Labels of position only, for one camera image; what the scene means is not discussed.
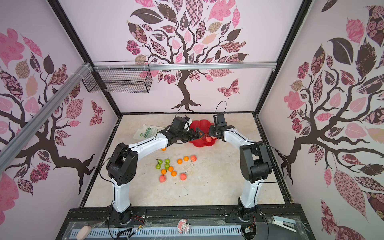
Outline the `red flower fruit bowl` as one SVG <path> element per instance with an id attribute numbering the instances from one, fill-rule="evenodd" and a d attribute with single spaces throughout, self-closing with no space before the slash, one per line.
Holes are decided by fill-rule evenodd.
<path id="1" fill-rule="evenodd" d="M 212 125 L 213 123 L 211 123 L 208 120 L 192 121 L 191 129 L 193 130 L 199 129 L 200 131 L 203 132 L 203 135 L 198 140 L 193 140 L 190 143 L 197 148 L 213 146 L 216 143 L 217 139 L 209 135 L 209 130 Z"/>

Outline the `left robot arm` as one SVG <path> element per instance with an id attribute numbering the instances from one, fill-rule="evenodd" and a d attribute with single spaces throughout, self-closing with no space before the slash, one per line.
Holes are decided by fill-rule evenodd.
<path id="1" fill-rule="evenodd" d="M 199 128 L 192 129 L 191 123 L 188 117 L 175 117 L 169 126 L 147 140 L 131 145 L 120 143 L 116 146 L 106 170 L 114 186 L 111 217 L 119 224 L 126 225 L 133 217 L 129 191 L 139 160 L 173 144 L 184 144 L 201 139 L 205 133 Z"/>

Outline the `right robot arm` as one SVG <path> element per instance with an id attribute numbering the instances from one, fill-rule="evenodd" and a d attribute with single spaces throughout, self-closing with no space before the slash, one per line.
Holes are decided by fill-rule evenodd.
<path id="1" fill-rule="evenodd" d="M 247 138 L 234 126 L 228 125 L 224 114 L 216 114 L 213 118 L 214 124 L 209 128 L 209 136 L 230 143 L 239 151 L 240 170 L 245 184 L 238 199 L 238 212 L 240 219 L 249 220 L 257 212 L 261 187 L 272 173 L 267 146 Z"/>

